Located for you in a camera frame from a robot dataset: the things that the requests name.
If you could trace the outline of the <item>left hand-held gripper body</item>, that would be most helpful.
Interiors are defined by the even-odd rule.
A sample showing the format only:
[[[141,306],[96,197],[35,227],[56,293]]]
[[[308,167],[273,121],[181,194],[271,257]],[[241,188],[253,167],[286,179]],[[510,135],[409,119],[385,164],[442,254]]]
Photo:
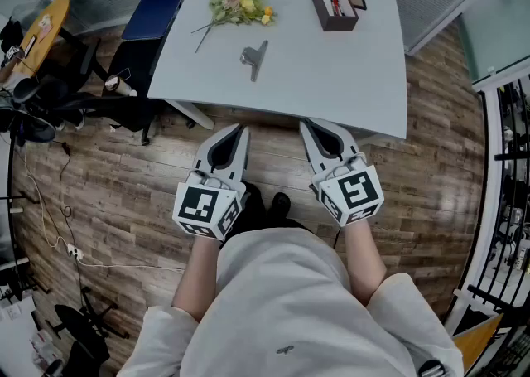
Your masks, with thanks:
[[[241,181],[192,170],[178,184],[172,219],[187,234],[225,241],[243,211],[245,191]]]

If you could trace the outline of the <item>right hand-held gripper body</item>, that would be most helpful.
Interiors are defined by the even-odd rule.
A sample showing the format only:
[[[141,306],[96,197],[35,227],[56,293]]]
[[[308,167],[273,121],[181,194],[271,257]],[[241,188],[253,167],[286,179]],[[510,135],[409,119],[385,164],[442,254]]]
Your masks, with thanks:
[[[340,227],[375,215],[384,203],[375,166],[368,166],[361,152],[315,174],[312,186],[317,200]]]

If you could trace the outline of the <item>person's right forearm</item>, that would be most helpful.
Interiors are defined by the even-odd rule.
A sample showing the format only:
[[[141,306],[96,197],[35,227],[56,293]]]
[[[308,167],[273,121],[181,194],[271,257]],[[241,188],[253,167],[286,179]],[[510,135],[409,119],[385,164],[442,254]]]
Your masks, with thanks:
[[[386,278],[381,259],[367,220],[343,228],[347,270],[353,296],[364,306]]]

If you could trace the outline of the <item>person's left forearm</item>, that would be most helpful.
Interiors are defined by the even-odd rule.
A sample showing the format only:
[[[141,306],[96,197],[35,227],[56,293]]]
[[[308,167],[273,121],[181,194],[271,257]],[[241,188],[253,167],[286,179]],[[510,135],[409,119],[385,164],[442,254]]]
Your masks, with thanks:
[[[172,306],[200,322],[216,297],[217,263],[220,242],[197,237],[185,272],[176,289]]]

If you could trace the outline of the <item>white table leg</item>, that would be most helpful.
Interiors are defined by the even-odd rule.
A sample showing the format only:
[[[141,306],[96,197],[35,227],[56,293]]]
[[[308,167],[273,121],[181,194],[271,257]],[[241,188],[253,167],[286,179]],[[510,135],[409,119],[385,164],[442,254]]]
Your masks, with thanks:
[[[174,99],[165,99],[171,107],[184,114],[187,118],[207,130],[214,129],[214,121],[206,114],[199,110],[193,103],[185,101],[177,101]]]

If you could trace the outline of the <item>person's left leg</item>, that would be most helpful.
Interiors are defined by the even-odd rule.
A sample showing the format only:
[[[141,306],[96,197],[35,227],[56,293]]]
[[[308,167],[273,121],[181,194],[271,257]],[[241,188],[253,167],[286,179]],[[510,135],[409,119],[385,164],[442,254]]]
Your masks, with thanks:
[[[261,191],[254,184],[246,181],[244,184],[246,187],[244,208],[227,233],[226,240],[237,234],[264,228],[266,209]]]

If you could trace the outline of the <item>person's leg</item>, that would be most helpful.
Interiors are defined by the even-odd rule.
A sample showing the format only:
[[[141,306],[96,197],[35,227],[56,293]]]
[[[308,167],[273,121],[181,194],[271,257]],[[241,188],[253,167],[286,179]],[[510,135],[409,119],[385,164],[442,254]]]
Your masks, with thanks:
[[[266,216],[267,228],[299,228],[307,230],[307,228],[287,217],[291,209],[291,200],[288,195],[283,192],[278,192],[272,199],[272,204],[268,209]]]
[[[244,208],[227,233],[226,240],[237,234],[264,228],[266,209],[261,191],[254,184],[246,181],[244,184],[246,187]]]

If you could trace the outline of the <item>person's right leg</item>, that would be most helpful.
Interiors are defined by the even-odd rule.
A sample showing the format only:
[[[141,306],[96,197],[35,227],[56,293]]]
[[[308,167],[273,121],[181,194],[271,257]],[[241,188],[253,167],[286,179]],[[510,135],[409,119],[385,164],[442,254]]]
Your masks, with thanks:
[[[272,199],[272,204],[268,209],[266,216],[267,228],[299,228],[307,230],[307,228],[287,217],[291,209],[291,200],[288,195],[283,192],[278,192]]]

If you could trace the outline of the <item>beige cylindrical cup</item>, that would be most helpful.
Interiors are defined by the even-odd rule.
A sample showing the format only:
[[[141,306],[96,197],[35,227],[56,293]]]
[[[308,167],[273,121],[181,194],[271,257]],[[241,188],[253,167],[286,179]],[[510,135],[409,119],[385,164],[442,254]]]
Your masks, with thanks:
[[[109,76],[104,83],[104,87],[109,92],[123,96],[137,97],[137,91],[118,75]]]

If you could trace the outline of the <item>brown open box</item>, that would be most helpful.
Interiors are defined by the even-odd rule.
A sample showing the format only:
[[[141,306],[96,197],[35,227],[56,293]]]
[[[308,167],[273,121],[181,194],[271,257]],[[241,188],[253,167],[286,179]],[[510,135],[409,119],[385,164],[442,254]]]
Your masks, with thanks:
[[[333,15],[330,0],[312,0],[323,31],[353,31],[359,16],[349,0],[339,0],[345,17]]]

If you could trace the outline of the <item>yellow and pink flower bouquet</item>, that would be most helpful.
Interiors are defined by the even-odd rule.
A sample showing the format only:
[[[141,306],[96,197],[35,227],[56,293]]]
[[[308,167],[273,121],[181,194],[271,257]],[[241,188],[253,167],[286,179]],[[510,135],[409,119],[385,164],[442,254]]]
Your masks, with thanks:
[[[224,24],[251,25],[255,22],[271,26],[277,19],[277,13],[268,0],[209,0],[208,6],[212,14],[210,22],[192,32],[205,29],[195,51],[200,49],[214,27]]]

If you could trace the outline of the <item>black stool base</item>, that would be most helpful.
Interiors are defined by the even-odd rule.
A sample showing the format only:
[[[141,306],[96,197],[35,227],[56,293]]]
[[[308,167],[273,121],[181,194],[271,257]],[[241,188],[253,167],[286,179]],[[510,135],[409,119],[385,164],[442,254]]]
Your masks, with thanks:
[[[127,340],[130,335],[118,331],[105,321],[109,312],[118,310],[118,305],[113,302],[101,312],[96,312],[89,300],[91,292],[89,287],[81,287],[80,294],[84,305],[79,310],[56,304],[55,313],[60,323],[53,326],[46,320],[46,324],[59,339],[62,331],[68,331],[74,339],[66,367],[75,367],[77,363],[88,375],[96,375],[101,365],[110,358],[106,343],[109,335],[113,334],[123,340]]]

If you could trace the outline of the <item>orange wooden board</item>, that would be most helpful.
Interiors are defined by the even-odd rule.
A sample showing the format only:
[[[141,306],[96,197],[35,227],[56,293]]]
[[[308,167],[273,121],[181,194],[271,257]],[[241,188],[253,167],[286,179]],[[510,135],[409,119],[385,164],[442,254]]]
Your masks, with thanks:
[[[475,364],[486,349],[503,317],[503,313],[497,314],[453,337],[456,347],[462,354],[464,373],[470,370],[471,366]]]

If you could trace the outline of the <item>pink white paper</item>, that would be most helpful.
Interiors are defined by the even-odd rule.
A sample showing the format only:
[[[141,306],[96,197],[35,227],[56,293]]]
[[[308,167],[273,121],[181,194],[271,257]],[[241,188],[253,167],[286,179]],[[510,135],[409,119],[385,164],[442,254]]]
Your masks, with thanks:
[[[54,29],[54,23],[52,21],[52,16],[50,14],[44,15],[42,19],[38,22],[38,27],[40,28],[39,33],[38,33],[38,40],[42,41]]]

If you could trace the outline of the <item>white desk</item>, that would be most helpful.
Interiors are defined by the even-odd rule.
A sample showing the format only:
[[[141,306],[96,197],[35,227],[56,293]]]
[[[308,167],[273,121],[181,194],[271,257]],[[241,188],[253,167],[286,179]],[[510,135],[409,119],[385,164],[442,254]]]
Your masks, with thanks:
[[[29,296],[10,306],[0,307],[0,371],[7,377],[41,377],[32,360],[31,338],[37,332]]]

